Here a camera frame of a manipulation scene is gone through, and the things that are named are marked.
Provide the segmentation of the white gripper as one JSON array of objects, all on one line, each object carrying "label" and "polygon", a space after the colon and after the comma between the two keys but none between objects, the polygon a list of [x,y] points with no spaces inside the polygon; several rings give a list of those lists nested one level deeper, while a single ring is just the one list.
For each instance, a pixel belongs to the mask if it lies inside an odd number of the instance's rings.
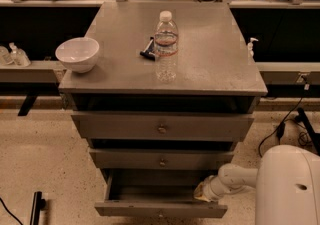
[{"label": "white gripper", "polygon": [[204,202],[214,202],[223,198],[229,192],[218,176],[209,176],[194,190],[194,198]]}]

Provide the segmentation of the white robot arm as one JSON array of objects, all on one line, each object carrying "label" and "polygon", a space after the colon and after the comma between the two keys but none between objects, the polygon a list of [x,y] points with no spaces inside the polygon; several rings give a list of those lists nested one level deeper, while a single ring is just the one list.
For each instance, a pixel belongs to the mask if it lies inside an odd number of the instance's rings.
[{"label": "white robot arm", "polygon": [[227,163],[194,190],[197,200],[216,202],[256,190],[255,225],[320,225],[320,158],[305,149],[270,148],[257,168]]}]

